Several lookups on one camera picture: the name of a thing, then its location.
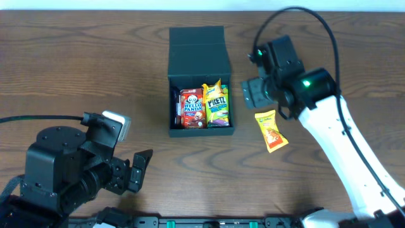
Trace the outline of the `green Pretz box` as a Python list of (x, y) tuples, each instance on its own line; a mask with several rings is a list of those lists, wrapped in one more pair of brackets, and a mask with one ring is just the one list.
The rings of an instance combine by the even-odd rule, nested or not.
[(205, 103), (208, 128), (229, 127), (228, 86), (221, 85), (223, 95)]

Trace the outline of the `small yellow lemon snack packet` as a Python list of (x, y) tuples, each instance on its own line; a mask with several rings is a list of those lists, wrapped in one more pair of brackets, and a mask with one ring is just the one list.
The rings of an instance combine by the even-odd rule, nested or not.
[(221, 79), (219, 79), (214, 85), (203, 84), (202, 88), (203, 100), (205, 103), (223, 95), (223, 91), (221, 88)]

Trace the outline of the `red Hello Panda box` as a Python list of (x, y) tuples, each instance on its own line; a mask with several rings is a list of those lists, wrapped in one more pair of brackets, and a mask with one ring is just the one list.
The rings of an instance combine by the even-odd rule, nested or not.
[(206, 128), (206, 107), (203, 89), (183, 89), (180, 91), (181, 123), (185, 129)]

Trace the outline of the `black gift box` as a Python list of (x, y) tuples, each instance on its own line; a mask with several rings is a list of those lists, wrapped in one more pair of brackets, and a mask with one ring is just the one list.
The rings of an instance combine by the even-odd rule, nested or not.
[[(235, 131), (231, 65), (223, 26), (169, 28), (168, 116), (170, 137), (231, 136)], [(228, 88), (228, 127), (185, 129), (175, 124), (174, 94), (221, 80)]]

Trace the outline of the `Dairy Milk chocolate bar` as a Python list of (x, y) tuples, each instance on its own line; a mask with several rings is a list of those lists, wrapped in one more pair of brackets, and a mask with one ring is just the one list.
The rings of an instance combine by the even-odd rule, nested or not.
[(173, 124), (175, 127), (181, 126), (181, 104), (180, 104), (180, 91), (174, 87), (172, 89), (173, 97)]

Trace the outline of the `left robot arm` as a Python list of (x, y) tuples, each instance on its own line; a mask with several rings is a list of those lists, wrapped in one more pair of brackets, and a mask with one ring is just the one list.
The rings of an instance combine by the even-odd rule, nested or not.
[(119, 127), (50, 127), (28, 148), (20, 194), (4, 196), (1, 227), (67, 227), (69, 216), (101, 189), (140, 191), (153, 155), (148, 149), (121, 160), (113, 153)]

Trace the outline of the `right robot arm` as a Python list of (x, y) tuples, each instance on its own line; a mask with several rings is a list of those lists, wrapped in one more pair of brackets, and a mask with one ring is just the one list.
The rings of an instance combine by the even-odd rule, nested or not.
[(307, 71), (289, 36), (254, 49), (257, 78), (242, 83), (248, 108), (276, 104), (316, 139), (342, 181), (351, 213), (315, 209), (302, 227), (404, 227), (404, 188), (384, 169), (357, 128), (337, 84), (324, 69)]

